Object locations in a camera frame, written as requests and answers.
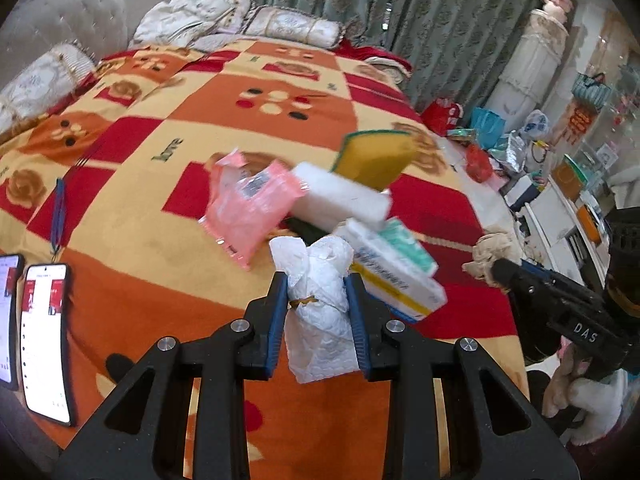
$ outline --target tufted headboard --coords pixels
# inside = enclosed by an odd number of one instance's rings
[[[94,60],[125,50],[142,16],[161,0],[18,0],[0,27],[0,88],[59,43]]]

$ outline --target crumpled beige cloth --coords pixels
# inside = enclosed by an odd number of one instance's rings
[[[474,260],[462,264],[462,270],[471,274],[476,280],[485,280],[490,286],[500,286],[494,282],[491,267],[495,260],[506,258],[516,264],[522,259],[522,248],[513,233],[505,231],[497,225],[490,225],[485,235],[474,245]]]

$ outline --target smartphone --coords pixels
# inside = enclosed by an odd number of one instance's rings
[[[15,298],[23,266],[24,258],[21,254],[0,256],[0,384],[14,391],[18,389],[15,366]]]
[[[20,320],[22,385],[27,407],[64,426],[73,423],[65,329],[69,281],[66,265],[29,267]]]

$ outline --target phone screen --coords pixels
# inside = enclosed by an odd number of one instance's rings
[[[20,256],[0,256],[0,380],[12,383],[14,380],[14,364],[12,355],[12,319],[11,307],[14,302],[15,284],[18,281]]]
[[[22,295],[20,349],[22,384],[27,407],[70,423],[62,366],[62,306],[66,266],[33,266],[27,270]]]

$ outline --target beige glove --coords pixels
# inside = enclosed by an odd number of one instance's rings
[[[476,280],[485,280],[490,286],[500,286],[494,282],[491,267],[496,260],[506,258],[516,264],[522,259],[522,249],[513,233],[503,228],[491,225],[485,230],[485,235],[475,244],[472,255],[474,260],[462,264],[462,270],[471,274]]]
[[[572,343],[545,390],[542,415],[551,418],[569,405],[587,412],[579,428],[568,430],[574,446],[584,446],[605,436],[616,425],[626,391],[626,372],[618,370],[602,382],[581,377],[589,364],[576,359]]]

